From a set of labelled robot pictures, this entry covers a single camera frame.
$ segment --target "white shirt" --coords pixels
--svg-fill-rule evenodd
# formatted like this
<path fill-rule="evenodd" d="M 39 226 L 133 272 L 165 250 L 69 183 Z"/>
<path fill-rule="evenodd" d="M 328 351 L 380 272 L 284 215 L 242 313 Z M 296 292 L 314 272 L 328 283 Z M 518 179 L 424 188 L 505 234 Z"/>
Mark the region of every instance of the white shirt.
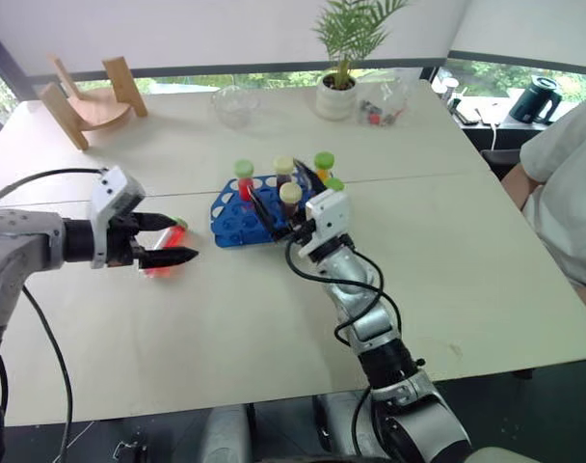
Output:
<path fill-rule="evenodd" d="M 522 213 L 572 284 L 586 286 L 586 101 L 524 144 L 520 162 L 544 183 Z"/>

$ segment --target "white pot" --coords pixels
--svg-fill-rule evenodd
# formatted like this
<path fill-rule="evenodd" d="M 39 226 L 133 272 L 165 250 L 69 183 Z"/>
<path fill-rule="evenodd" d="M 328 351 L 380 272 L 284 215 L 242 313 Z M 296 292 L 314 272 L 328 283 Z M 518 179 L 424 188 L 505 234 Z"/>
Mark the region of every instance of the white pot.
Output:
<path fill-rule="evenodd" d="M 316 112 L 322 118 L 330 121 L 346 119 L 353 112 L 357 92 L 357 82 L 348 90 L 333 90 L 327 87 L 321 79 L 316 86 Z"/>

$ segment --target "person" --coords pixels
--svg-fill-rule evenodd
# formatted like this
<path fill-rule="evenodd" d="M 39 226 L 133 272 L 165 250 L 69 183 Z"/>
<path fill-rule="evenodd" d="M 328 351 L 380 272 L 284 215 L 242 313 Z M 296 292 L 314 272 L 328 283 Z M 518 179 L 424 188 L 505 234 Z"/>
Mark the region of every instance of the person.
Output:
<path fill-rule="evenodd" d="M 501 183 L 586 305 L 586 101 L 525 143 Z"/>

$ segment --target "floor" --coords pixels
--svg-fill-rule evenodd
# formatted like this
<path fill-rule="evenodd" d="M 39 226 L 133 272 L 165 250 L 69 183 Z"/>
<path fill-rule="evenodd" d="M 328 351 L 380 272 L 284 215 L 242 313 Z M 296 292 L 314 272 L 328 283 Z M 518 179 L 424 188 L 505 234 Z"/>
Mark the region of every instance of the floor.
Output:
<path fill-rule="evenodd" d="M 586 362 L 539 368 L 529 380 L 505 373 L 446 381 L 438 387 L 477 449 L 502 447 L 544 463 L 586 463 Z M 255 409 L 257 460 L 324 454 L 309 397 L 257 403 Z M 150 462 L 195 462 L 208 413 L 95 422 L 70 448 L 68 461 L 113 461 L 118 442 L 130 442 L 139 433 L 148 442 Z M 86 425 L 76 423 L 73 435 Z M 61 431 L 60 425 L 8 428 L 4 461 L 52 462 Z"/>

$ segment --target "green cap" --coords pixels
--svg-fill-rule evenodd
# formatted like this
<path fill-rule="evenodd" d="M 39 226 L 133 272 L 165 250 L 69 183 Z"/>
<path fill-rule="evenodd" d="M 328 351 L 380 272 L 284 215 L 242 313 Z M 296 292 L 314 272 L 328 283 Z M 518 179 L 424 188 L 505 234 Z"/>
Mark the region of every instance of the green cap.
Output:
<path fill-rule="evenodd" d="M 250 178 L 254 173 L 254 165 L 248 159 L 240 159 L 235 163 L 235 175 L 238 178 Z"/>
<path fill-rule="evenodd" d="M 344 183 L 340 181 L 340 178 L 330 177 L 324 181 L 325 186 L 328 188 L 332 188 L 333 191 L 342 191 L 344 190 Z"/>
<path fill-rule="evenodd" d="M 333 154 L 329 151 L 317 152 L 314 156 L 314 167 L 317 169 L 328 170 L 333 167 Z"/>
<path fill-rule="evenodd" d="M 188 230 L 188 223 L 180 218 L 180 217 L 172 217 L 173 220 L 175 220 L 175 222 L 177 222 L 177 225 L 180 226 L 182 229 L 184 230 Z"/>

